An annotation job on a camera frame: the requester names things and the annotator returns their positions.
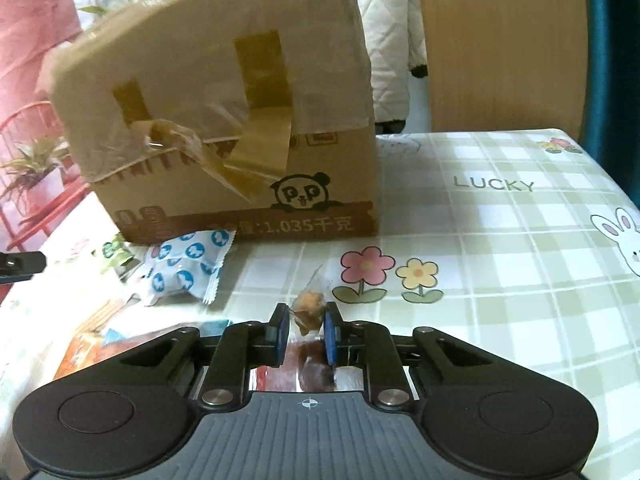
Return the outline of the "white blue patterned packet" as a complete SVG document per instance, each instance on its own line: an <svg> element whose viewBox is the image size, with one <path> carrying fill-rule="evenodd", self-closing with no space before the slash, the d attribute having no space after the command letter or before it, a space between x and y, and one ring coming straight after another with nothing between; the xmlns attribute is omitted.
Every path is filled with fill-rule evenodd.
<svg viewBox="0 0 640 480"><path fill-rule="evenodd" d="M189 295L211 304L235 230L195 231L150 247L134 274L134 296L150 306L158 300Z"/></svg>

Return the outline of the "orange red snack packet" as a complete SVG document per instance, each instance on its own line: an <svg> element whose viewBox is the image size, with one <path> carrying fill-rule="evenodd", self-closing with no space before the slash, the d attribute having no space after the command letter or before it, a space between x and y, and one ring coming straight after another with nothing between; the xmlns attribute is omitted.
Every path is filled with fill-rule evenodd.
<svg viewBox="0 0 640 480"><path fill-rule="evenodd" d="M183 327L195 327L204 337L219 336L228 318L193 301L167 300L154 306L132 302L116 309L110 304L77 327L54 379L79 372L111 356Z"/></svg>

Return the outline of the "wooden headboard panel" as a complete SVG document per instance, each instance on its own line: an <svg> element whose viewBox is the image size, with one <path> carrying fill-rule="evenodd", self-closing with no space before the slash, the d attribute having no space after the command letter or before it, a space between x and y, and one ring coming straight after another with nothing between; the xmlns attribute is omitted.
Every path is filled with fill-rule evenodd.
<svg viewBox="0 0 640 480"><path fill-rule="evenodd" d="M559 128L577 139L586 0L421 0L435 131Z"/></svg>

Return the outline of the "small clear snack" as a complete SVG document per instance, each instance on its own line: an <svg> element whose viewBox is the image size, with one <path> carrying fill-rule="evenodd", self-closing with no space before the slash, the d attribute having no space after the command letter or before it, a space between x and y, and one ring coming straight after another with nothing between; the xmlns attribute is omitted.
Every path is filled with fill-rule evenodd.
<svg viewBox="0 0 640 480"><path fill-rule="evenodd" d="M323 266L311 274L291 308L294 327L290 333L299 389L328 393L335 389L334 368L324 342L324 317L328 310L329 282Z"/></svg>

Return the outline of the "white quilted jacket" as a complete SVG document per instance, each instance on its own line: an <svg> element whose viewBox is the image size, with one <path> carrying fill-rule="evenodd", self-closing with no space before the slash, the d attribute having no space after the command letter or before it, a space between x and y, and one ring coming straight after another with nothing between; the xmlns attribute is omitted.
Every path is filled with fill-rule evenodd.
<svg viewBox="0 0 640 480"><path fill-rule="evenodd" d="M409 78L428 75L421 0L358 0L371 62L375 132L400 133L410 112Z"/></svg>

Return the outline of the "teal curtain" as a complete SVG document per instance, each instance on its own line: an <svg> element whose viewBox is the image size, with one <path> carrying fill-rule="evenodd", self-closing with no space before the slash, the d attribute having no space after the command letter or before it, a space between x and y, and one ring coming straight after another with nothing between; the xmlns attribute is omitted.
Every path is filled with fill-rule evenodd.
<svg viewBox="0 0 640 480"><path fill-rule="evenodd" d="M639 203L639 0L587 0L582 146Z"/></svg>

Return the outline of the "checkered lucky tablecloth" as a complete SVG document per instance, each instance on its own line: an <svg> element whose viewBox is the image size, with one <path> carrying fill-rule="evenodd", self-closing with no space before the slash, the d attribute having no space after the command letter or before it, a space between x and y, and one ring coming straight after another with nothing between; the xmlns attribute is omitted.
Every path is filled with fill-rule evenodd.
<svg viewBox="0 0 640 480"><path fill-rule="evenodd" d="M342 315L395 334L429 325L559 379L600 420L586 475L639 474L639 213L556 130L383 136L380 232L334 242L235 243L210 306L115 311L122 283L94 258L116 229L87 196L44 242L43 274L1 306L1 469L26 472L13 412L50 382L83 328L147 333L266 320L314 274Z"/></svg>

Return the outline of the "red printed backdrop cloth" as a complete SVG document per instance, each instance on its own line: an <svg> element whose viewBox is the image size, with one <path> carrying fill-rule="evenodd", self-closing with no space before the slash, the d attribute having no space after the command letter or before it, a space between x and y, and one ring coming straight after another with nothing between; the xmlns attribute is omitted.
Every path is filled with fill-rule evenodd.
<svg viewBox="0 0 640 480"><path fill-rule="evenodd" d="M10 171L61 136L52 58L98 9L90 0L1 0L1 247L9 252L39 249L84 195L70 157L40 162L33 177Z"/></svg>

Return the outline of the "taped cardboard box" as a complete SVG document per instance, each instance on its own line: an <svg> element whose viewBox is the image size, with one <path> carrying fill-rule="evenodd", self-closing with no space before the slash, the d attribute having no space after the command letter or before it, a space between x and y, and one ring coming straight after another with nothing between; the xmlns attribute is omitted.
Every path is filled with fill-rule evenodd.
<svg viewBox="0 0 640 480"><path fill-rule="evenodd" d="M357 0L137 0L52 68L70 154L119 231L152 245L378 230Z"/></svg>

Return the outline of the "small green white packet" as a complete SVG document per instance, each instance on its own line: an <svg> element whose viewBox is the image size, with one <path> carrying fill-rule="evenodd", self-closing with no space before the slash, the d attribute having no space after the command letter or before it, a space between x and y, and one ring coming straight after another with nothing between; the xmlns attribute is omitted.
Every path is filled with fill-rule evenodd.
<svg viewBox="0 0 640 480"><path fill-rule="evenodd" d="M117 237L103 243L94 255L99 260L102 273L113 271L117 276L123 276L138 264L138 259L127 243Z"/></svg>

